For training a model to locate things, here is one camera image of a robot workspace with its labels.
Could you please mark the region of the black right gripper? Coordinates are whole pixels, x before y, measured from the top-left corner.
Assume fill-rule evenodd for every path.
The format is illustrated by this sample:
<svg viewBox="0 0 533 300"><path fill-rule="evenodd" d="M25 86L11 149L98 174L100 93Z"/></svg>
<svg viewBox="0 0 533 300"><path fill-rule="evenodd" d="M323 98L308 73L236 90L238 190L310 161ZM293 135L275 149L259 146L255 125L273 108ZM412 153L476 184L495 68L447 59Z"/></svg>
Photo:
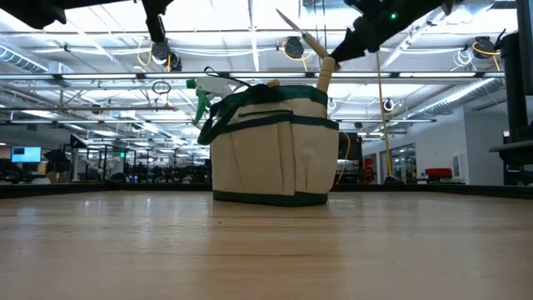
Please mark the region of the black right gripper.
<svg viewBox="0 0 533 300"><path fill-rule="evenodd" d="M361 16L330 54L337 63L377 50L387 39L439 7L441 0L345 0L345 3Z"/></svg>

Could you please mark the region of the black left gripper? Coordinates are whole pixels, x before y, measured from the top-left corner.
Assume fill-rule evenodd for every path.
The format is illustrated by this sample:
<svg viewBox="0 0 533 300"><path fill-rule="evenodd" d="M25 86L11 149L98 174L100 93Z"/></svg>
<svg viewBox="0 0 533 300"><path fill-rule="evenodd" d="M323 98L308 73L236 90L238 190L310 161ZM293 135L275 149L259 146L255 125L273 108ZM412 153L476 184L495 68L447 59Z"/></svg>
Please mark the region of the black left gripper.
<svg viewBox="0 0 533 300"><path fill-rule="evenodd" d="M174 0L142 0L147 15L146 25L150 38L154 43L166 41L166 31L159 15L165 15L167 6Z"/></svg>

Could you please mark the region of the wooden handle garden trowel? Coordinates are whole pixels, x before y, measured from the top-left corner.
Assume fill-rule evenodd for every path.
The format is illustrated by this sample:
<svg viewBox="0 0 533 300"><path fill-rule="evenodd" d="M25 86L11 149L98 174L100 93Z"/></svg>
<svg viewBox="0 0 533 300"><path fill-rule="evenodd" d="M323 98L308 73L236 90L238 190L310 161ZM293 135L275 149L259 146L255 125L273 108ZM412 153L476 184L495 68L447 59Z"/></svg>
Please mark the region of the wooden handle garden trowel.
<svg viewBox="0 0 533 300"><path fill-rule="evenodd" d="M276 9L276 12L281 17L281 19L294 31L301 34L301 37L303 40L310 46L310 48L316 53L316 55L321 59L321 62L323 63L326 58L329 57L329 52L326 50L324 46L321 45L321 43L313 37L310 33L300 29L289 17L287 17L282 11L280 11L278 8Z"/></svg>

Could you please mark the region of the white green spray bottle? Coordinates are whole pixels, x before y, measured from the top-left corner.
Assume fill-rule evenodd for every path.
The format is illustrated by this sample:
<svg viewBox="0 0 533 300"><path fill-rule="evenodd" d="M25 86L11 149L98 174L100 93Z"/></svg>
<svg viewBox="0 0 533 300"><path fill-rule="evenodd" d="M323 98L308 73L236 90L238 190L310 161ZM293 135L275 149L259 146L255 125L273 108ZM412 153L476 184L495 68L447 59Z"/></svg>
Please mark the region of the white green spray bottle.
<svg viewBox="0 0 533 300"><path fill-rule="evenodd" d="M231 77L207 76L186 80L187 88L194 89L198 98L196 115L192 121L198 125L204 114L211 106L213 98L225 98L233 94L238 88L249 87L247 82L242 82Z"/></svg>

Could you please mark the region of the beige green canvas gardening bag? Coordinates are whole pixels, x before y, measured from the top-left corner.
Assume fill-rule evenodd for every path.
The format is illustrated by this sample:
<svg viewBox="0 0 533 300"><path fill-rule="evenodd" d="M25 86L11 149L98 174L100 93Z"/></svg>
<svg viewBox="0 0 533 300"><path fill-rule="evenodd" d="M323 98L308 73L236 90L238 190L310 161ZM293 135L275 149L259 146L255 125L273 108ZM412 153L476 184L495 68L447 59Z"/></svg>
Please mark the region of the beige green canvas gardening bag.
<svg viewBox="0 0 533 300"><path fill-rule="evenodd" d="M211 105L198 143L212 160L217 201L322 205L334 185L339 125L307 85L252 86Z"/></svg>

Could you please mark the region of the red box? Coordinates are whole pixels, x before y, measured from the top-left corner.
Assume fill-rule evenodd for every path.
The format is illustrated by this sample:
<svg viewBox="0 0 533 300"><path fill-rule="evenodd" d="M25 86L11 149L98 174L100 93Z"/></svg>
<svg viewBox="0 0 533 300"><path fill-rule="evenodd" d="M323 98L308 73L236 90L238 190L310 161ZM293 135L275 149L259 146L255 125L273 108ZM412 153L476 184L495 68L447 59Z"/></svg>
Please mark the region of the red box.
<svg viewBox="0 0 533 300"><path fill-rule="evenodd" d="M425 170L426 176L430 180L441 180L442 178L453 178L453 173L449 168L427 168Z"/></svg>

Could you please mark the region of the black support column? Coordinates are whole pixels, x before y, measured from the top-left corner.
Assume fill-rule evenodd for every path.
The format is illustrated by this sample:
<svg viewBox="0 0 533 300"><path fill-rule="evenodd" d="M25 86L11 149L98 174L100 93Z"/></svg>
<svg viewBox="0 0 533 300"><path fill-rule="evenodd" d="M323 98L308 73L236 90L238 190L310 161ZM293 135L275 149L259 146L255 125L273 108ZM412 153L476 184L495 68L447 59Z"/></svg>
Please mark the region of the black support column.
<svg viewBox="0 0 533 300"><path fill-rule="evenodd" d="M533 0L516 0L518 30L501 34L496 48L505 65L506 106L509 136L490 149L504 163L504 184L533 184L533 119L528 119L527 101L533 99Z"/></svg>

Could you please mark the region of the blue lit monitor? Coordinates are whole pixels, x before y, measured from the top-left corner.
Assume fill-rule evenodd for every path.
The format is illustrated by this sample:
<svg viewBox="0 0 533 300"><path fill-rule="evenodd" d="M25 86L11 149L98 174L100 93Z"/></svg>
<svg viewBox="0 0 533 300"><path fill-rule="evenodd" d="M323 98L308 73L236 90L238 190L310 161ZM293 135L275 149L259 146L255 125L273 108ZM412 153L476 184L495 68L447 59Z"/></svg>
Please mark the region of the blue lit monitor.
<svg viewBox="0 0 533 300"><path fill-rule="evenodd" d="M12 163L39 163L42 158L41 147L13 146L11 151Z"/></svg>

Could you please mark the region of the black table border rail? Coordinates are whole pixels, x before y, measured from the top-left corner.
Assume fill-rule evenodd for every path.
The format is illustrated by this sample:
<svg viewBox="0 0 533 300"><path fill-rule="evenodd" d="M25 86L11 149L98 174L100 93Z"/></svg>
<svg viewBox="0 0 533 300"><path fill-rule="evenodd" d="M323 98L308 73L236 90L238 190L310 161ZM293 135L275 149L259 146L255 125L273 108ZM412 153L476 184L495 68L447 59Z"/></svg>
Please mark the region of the black table border rail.
<svg viewBox="0 0 533 300"><path fill-rule="evenodd" d="M205 183L128 183L128 182L82 182L58 184L7 184L0 185L0 199L26 198L69 193L95 193L107 191L178 191L210 192L212 185ZM533 187L529 186L480 186L464 184L392 184L362 185L341 184L331 189L344 193L451 193L494 198L533 200Z"/></svg>

